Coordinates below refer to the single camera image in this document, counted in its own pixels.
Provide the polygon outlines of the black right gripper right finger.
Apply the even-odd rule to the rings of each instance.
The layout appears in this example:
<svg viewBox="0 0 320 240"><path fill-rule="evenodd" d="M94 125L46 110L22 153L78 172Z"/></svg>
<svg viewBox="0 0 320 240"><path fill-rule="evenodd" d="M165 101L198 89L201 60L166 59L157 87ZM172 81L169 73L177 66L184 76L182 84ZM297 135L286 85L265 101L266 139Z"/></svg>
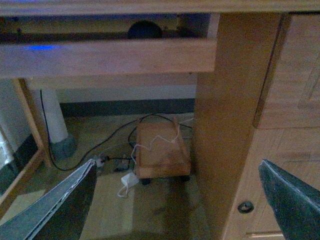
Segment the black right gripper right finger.
<svg viewBox="0 0 320 240"><path fill-rule="evenodd" d="M320 191L264 159L258 167L268 204L286 240L320 238Z"/></svg>

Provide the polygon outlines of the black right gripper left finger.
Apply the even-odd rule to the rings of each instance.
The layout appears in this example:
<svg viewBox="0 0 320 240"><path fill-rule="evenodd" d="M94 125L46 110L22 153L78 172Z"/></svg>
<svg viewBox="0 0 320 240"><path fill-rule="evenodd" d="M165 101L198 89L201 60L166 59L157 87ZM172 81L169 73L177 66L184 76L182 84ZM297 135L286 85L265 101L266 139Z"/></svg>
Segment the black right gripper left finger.
<svg viewBox="0 0 320 240"><path fill-rule="evenodd" d="M2 240L78 240L92 204L97 164L91 159L0 226Z"/></svg>

